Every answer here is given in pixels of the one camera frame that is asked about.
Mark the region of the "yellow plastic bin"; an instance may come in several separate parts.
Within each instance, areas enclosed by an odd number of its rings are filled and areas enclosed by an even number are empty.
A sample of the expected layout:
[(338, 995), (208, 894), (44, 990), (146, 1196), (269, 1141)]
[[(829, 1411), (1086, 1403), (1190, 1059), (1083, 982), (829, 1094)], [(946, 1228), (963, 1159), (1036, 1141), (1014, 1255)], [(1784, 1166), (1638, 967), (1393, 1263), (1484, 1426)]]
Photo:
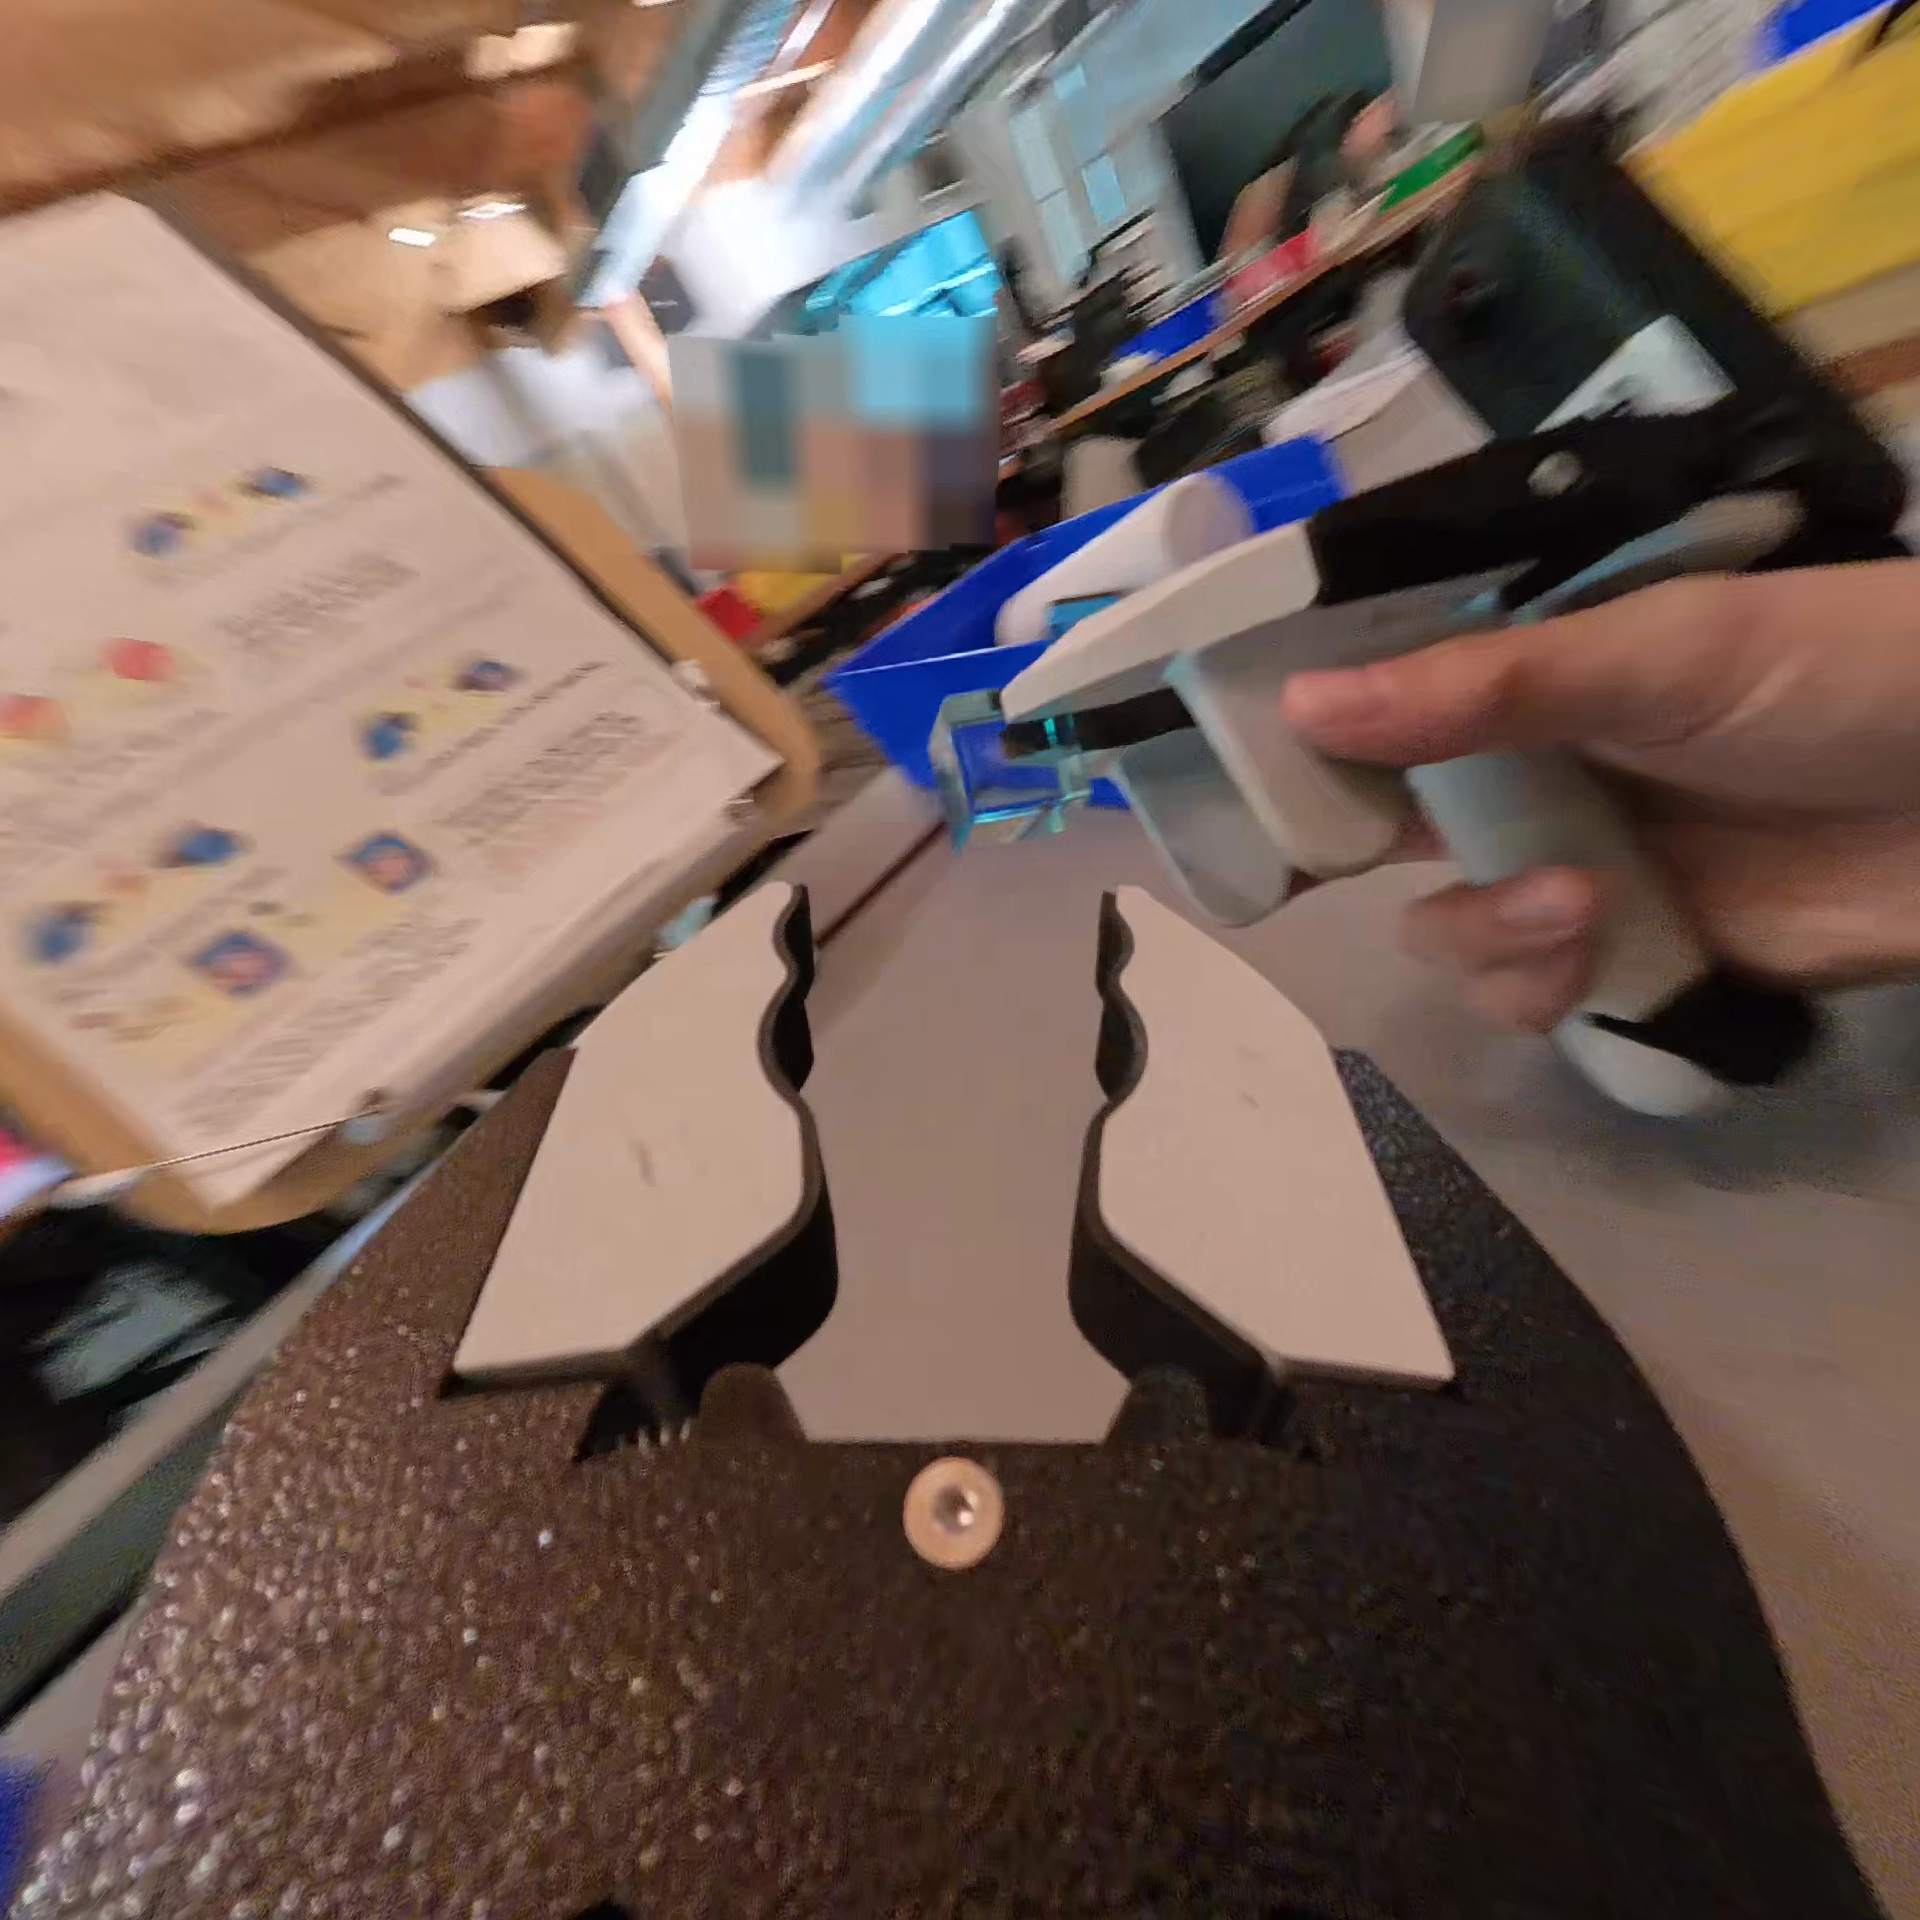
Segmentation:
[(1916, 4), (1760, 71), (1628, 174), (1771, 317), (1914, 267)]

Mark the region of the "white foam cylinder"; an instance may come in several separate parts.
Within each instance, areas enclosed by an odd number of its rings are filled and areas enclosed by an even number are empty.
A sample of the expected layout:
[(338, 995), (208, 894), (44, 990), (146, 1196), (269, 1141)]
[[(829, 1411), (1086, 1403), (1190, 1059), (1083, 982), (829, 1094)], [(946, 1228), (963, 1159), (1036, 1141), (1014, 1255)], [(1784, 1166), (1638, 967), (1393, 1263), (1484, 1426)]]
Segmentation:
[(1033, 644), (1051, 635), (1051, 609), (1126, 596), (1206, 561), (1257, 531), (1243, 498), (1212, 474), (1154, 489), (1012, 591), (995, 617), (996, 644)]

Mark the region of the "clear teal cube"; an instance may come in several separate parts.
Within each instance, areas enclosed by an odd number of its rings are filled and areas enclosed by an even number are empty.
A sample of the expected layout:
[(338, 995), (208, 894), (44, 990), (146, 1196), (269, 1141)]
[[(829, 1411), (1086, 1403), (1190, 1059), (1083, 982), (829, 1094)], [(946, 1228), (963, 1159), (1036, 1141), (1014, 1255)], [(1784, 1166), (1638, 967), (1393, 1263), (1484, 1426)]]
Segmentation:
[(1096, 777), (1088, 759), (1057, 740), (1041, 722), (1033, 747), (1006, 722), (1002, 693), (953, 693), (929, 735), (929, 765), (953, 849), (1003, 849), (1060, 831), (1068, 817), (1090, 804)]

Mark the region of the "person's right hand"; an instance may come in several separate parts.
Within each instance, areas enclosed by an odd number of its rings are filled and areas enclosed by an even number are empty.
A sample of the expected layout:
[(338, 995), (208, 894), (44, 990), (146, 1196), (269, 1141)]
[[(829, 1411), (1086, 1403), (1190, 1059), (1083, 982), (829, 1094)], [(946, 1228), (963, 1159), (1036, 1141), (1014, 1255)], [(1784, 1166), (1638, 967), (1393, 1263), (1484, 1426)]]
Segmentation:
[(1570, 751), (1723, 962), (1800, 993), (1916, 982), (1916, 561), (1657, 582), (1293, 676), (1280, 711), (1400, 770)]

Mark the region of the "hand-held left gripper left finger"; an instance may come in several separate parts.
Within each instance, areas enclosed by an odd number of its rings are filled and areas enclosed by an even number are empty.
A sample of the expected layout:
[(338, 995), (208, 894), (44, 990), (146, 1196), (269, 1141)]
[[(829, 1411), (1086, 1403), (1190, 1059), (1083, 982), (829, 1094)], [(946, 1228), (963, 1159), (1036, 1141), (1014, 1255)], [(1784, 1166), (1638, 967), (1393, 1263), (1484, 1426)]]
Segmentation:
[(766, 883), (570, 1052), (450, 1372), (465, 1387), (702, 1387), (778, 1366), (834, 1302), (810, 892)]

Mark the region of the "small blue plastic bin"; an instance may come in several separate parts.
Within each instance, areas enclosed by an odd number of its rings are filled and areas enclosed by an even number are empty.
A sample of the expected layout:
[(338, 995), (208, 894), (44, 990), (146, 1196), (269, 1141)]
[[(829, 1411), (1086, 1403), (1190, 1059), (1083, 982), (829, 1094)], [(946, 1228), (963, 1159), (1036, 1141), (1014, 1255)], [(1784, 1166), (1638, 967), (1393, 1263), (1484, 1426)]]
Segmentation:
[(1753, 69), (1800, 57), (1805, 49), (1852, 30), (1858, 21), (1872, 23), (1891, 3), (1774, 3), (1763, 13), (1755, 37)]

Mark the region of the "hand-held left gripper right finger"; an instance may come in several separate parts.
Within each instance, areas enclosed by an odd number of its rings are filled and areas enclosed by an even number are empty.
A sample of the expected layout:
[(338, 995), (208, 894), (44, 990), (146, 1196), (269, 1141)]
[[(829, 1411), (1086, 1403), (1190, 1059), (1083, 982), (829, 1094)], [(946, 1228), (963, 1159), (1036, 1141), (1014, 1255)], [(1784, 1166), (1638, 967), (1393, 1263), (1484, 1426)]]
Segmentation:
[(1333, 1047), (1140, 886), (1096, 930), (1096, 1083), (1072, 1318), (1126, 1375), (1435, 1390), (1457, 1364)]

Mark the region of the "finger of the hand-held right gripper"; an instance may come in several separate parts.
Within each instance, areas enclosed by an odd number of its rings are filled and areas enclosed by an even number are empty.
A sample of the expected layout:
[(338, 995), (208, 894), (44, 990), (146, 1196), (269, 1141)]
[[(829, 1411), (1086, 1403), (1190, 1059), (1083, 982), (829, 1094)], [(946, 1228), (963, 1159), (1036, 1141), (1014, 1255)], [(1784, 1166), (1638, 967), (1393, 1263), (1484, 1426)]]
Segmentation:
[(1002, 708), (1036, 747), (1042, 716), (1184, 705), (1293, 883), (1342, 881), (1388, 860), (1408, 825), (1408, 790), (1396, 774), (1306, 746), (1280, 693), (1297, 674), (1418, 644), (1418, 591), (1330, 601), (1293, 524), (1092, 612), (1008, 684)]
[(1212, 922), (1249, 927), (1288, 903), (1293, 869), (1257, 825), (1184, 705), (1106, 705), (1042, 716), (1036, 757), (1054, 764), (1068, 787), (1112, 782), (1188, 900)]

